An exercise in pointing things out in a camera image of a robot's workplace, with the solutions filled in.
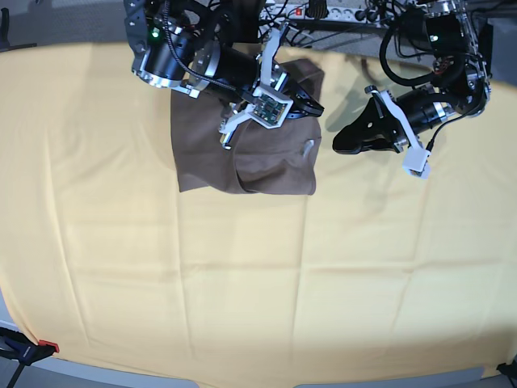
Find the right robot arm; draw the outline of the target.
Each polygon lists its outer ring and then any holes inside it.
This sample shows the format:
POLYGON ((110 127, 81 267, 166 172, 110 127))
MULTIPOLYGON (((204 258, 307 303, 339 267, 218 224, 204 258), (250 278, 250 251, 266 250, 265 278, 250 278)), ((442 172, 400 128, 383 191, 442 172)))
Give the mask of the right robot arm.
POLYGON ((124 9, 132 73, 150 86, 194 99, 214 96, 223 105, 223 127, 243 118, 277 128, 286 119, 324 112, 275 59, 286 23, 273 25, 251 55, 233 46, 240 20, 230 1, 126 1, 124 9))

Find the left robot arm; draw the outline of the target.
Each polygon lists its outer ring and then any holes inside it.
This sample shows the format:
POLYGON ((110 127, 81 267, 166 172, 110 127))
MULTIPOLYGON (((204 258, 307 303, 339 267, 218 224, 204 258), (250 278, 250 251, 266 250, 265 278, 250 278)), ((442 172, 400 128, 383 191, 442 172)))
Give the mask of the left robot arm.
POLYGON ((490 100, 490 65, 493 32, 478 34, 462 1, 419 1, 394 15, 380 44, 379 59, 385 75, 408 92, 392 101, 409 122, 389 111, 374 87, 364 111, 333 140, 338 154, 367 151, 400 153, 411 147, 410 137, 449 122, 480 115, 490 100), (433 57, 430 73, 415 78, 396 74, 387 60, 390 44, 406 40, 417 56, 433 57))

